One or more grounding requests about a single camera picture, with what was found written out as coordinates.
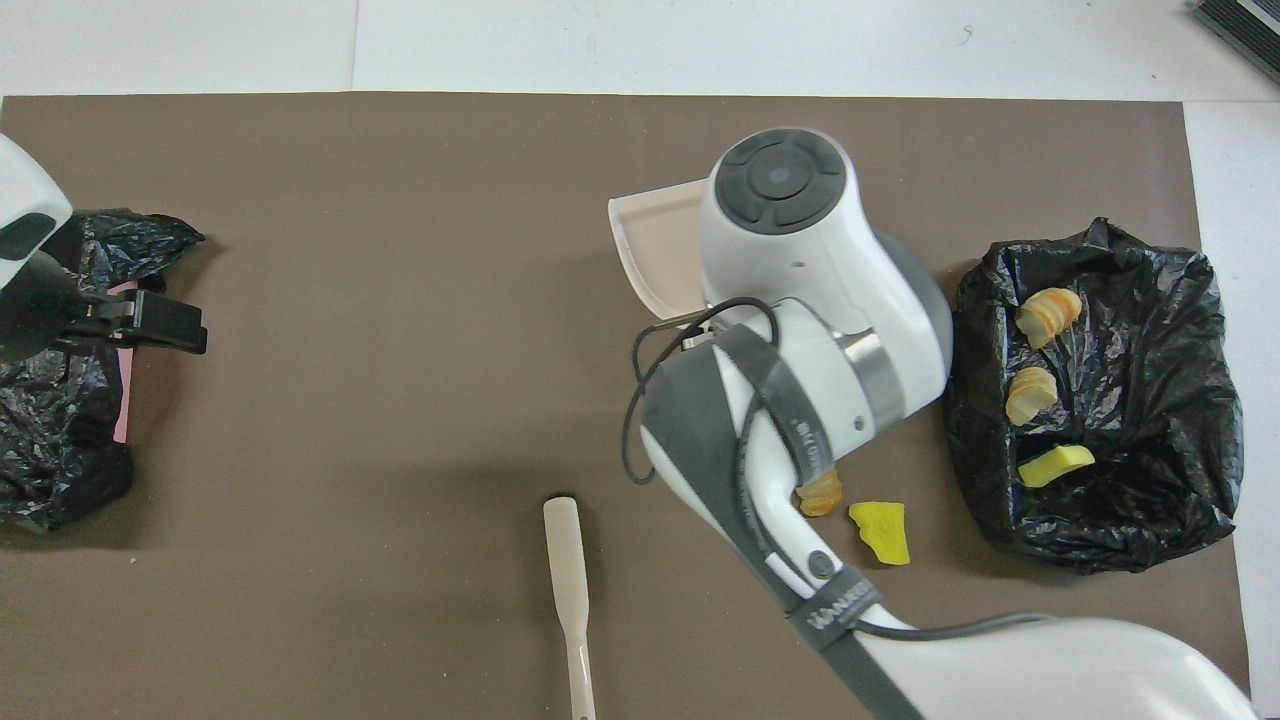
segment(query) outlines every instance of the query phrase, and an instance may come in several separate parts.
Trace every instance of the brown tabletop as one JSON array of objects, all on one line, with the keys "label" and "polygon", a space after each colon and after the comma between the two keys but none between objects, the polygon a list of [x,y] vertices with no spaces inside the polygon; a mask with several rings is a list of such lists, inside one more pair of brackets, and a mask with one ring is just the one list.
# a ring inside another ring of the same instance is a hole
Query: brown tabletop
[{"label": "brown tabletop", "polygon": [[[207,233],[170,292],[210,347],[138,354],[129,496],[51,537],[0,528],[0,716],[564,717],[556,491],[582,509],[600,717],[864,716],[731,548],[617,459],[652,318],[605,202],[778,124],[845,143],[872,222],[948,295],[991,242],[1097,215],[1199,245],[1172,104],[5,99],[0,129],[77,208]],[[1134,620],[1247,687],[1230,541],[1140,575],[998,555],[937,406],[840,469],[846,500],[906,503],[905,568],[842,514],[815,523],[904,620]]]}]

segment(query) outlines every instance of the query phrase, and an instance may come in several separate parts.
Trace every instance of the white spatula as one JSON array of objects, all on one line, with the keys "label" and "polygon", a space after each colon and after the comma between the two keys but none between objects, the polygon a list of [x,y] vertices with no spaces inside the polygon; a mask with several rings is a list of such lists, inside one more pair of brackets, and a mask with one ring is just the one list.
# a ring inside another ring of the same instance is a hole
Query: white spatula
[{"label": "white spatula", "polygon": [[582,557],[582,528],[577,520],[577,501],[553,497],[543,503],[547,523],[547,556],[552,565],[556,612],[564,629],[568,650],[568,691],[573,720],[595,720],[591,693],[591,661],[586,655],[586,561]]}]

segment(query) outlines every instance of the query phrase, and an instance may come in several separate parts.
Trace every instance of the trash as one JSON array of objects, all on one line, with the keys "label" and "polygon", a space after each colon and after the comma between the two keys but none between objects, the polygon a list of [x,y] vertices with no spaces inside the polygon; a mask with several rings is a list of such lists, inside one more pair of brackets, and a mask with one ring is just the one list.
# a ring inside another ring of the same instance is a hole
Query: trash
[{"label": "trash", "polygon": [[876,560],[886,565],[906,565],[911,561],[906,550],[905,505],[855,502],[849,506],[849,516],[858,523],[858,537],[876,551]]},{"label": "trash", "polygon": [[[1018,307],[1047,287],[1082,299],[1079,319],[1033,350]],[[1240,402],[1222,356],[1208,259],[1151,247],[1105,218],[1066,240],[1002,242],[960,283],[945,395],[966,505],[996,548],[1080,573],[1142,571],[1234,529],[1243,475]],[[1005,387],[1041,365],[1060,402],[1021,427]],[[1055,446],[1097,462],[1029,489],[1018,466]]]},{"label": "trash", "polygon": [[[77,211],[45,249],[82,290],[106,292],[129,281],[163,288],[159,273],[202,240],[175,218]],[[128,492],[133,460],[113,438],[122,398],[111,347],[0,363],[0,523],[52,530]]]},{"label": "trash", "polygon": [[1083,445],[1060,445],[1018,466],[1018,477],[1029,488],[1042,488],[1062,475],[1093,465],[1097,460]]},{"label": "trash", "polygon": [[840,475],[832,468],[817,480],[796,488],[796,496],[800,497],[800,511],[806,518],[822,518],[844,502],[845,487],[840,484]]}]

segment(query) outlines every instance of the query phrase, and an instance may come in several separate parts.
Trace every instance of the sponge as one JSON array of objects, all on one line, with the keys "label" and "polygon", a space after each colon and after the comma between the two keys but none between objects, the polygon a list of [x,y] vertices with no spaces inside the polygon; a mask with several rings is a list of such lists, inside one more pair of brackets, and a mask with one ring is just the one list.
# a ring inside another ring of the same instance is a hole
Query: sponge
[{"label": "sponge", "polygon": [[876,551],[886,565],[906,565],[906,507],[901,502],[855,502],[849,516],[858,523],[858,537]]},{"label": "sponge", "polygon": [[1093,454],[1083,445],[1060,445],[1033,460],[1018,466],[1018,475],[1029,488],[1042,488],[1057,478],[1093,465]]}]

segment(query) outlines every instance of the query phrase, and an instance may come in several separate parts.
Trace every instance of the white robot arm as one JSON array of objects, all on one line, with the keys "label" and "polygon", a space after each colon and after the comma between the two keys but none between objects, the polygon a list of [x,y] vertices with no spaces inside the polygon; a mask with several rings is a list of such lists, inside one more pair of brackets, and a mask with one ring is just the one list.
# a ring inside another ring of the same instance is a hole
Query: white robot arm
[{"label": "white robot arm", "polygon": [[72,215],[52,178],[0,135],[0,363],[46,347],[150,345],[204,352],[198,307],[155,292],[87,292],[41,251]]},{"label": "white robot arm", "polygon": [[[792,507],[796,487],[938,397],[951,359],[945,297],[870,228],[832,138],[782,128],[726,152],[701,251],[710,309],[684,318],[691,329],[641,379],[640,437],[877,716],[1257,716],[1203,655],[1139,625],[1021,615],[914,629]],[[705,322],[710,341],[672,354]]]}]

